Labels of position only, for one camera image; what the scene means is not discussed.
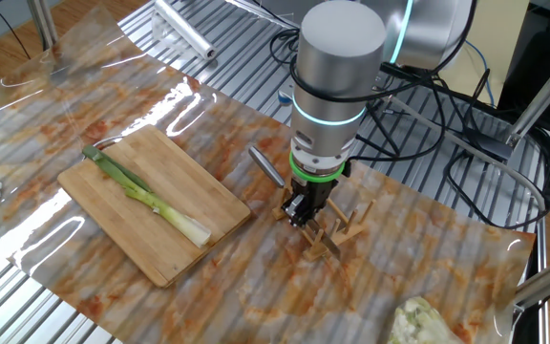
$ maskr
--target leek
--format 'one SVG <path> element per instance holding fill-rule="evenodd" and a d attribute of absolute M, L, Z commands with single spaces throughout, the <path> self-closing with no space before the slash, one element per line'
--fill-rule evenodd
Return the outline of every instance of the leek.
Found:
<path fill-rule="evenodd" d="M 129 171 L 105 153 L 87 145 L 82 149 L 82 154 L 92 161 L 108 176 L 124 188 L 127 197 L 138 200 L 152 208 L 152 211 L 160 215 L 169 224 L 177 228 L 188 240 L 197 247 L 207 244 L 211 237 L 211 231 L 198 221 L 180 213 L 167 202 L 157 196 L 152 189 L 139 176 Z"/>

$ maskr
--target orange stain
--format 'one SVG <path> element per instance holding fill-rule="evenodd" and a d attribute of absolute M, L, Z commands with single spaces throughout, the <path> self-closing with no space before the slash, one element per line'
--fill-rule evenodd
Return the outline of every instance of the orange stain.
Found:
<path fill-rule="evenodd" d="M 97 320 L 103 313 L 103 304 L 101 303 L 101 298 L 98 295 L 95 295 L 87 300 L 80 301 L 75 308 L 78 312 L 81 312 L 92 320 Z"/>

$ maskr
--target metal stand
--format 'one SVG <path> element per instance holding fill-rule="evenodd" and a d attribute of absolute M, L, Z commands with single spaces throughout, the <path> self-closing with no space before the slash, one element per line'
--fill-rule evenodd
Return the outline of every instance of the metal stand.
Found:
<path fill-rule="evenodd" d="M 536 305 L 550 295 L 550 267 L 535 274 L 517 288 L 515 303 L 522 310 Z"/>
<path fill-rule="evenodd" d="M 507 132 L 506 144 L 515 148 L 517 143 L 532 128 L 532 125 L 540 118 L 544 110 L 550 105 L 550 77 L 534 97 L 530 105 L 525 109 L 517 122 Z"/>
<path fill-rule="evenodd" d="M 58 40 L 53 16 L 46 0 L 27 0 L 37 33 L 42 40 L 42 48 L 48 50 Z"/>

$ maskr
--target stained plastic sheet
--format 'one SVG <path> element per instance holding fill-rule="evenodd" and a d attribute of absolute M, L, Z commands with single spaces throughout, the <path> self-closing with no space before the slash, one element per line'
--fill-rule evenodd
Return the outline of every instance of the stained plastic sheet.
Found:
<path fill-rule="evenodd" d="M 56 182 L 85 144 L 154 124 L 254 216 L 158 289 Z M 534 236 L 455 213 L 365 165 L 332 199 L 376 206 L 342 261 L 276 222 L 259 147 L 289 176 L 289 129 L 139 51 L 95 8 L 0 82 L 0 254 L 126 343 L 373 343 L 422 296 L 465 343 L 507 343 Z M 334 214 L 318 218 L 331 224 Z"/>

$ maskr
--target metal grid surface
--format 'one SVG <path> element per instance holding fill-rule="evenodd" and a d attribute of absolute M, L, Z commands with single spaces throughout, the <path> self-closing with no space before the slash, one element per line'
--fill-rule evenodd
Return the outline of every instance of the metal grid surface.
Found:
<path fill-rule="evenodd" d="M 280 104 L 278 91 L 291 93 L 292 80 L 287 67 L 282 67 L 270 58 L 268 49 L 271 36 L 282 27 L 260 19 L 256 15 L 260 11 L 256 8 L 232 0 L 171 3 L 219 48 L 216 61 L 208 63 L 194 57 L 190 50 L 180 47 L 173 49 L 162 42 L 154 42 L 151 31 L 152 3 L 122 20 L 119 26 L 146 53 L 289 125 L 291 109 Z M 289 55 L 280 43 L 275 47 L 282 56 Z M 390 83 L 386 75 L 381 75 L 377 80 L 378 85 L 386 83 Z M 400 83 L 394 80 L 392 87 Z M 434 95 L 428 89 L 415 88 L 398 97 L 427 118 L 438 120 Z M 442 102 L 447 124 L 460 129 L 460 122 L 454 116 L 451 103 L 444 96 Z M 467 109 L 463 103 L 459 106 Z M 379 114 L 379 117 L 403 155 L 417 153 L 436 141 L 438 133 L 428 130 L 409 116 L 399 115 L 395 111 L 398 109 L 384 108 L 387 111 Z M 508 125 L 480 113 L 476 113 L 476 121 L 481 131 L 491 136 L 500 135 Z M 371 120 L 365 120 L 360 134 L 385 145 L 385 139 Z M 459 196 L 443 178 L 443 167 L 457 152 L 458 147 L 445 140 L 435 152 L 415 161 L 373 163 L 371 166 L 462 214 L 476 218 L 470 207 L 459 200 Z M 366 145 L 357 145 L 354 154 L 378 156 L 378 152 Z M 509 165 L 542 186 L 543 161 L 533 142 L 521 142 Z M 464 191 L 497 224 L 523 222 L 538 213 L 527 190 L 485 162 L 463 161 L 454 166 L 452 173 Z M 538 234 L 539 269 L 544 269 L 544 221 L 521 230 Z M 540 313 L 541 343 L 548 342 L 546 312 L 544 307 Z M 119 343 L 119 340 L 0 257 L 0 343 L 111 344 Z"/>

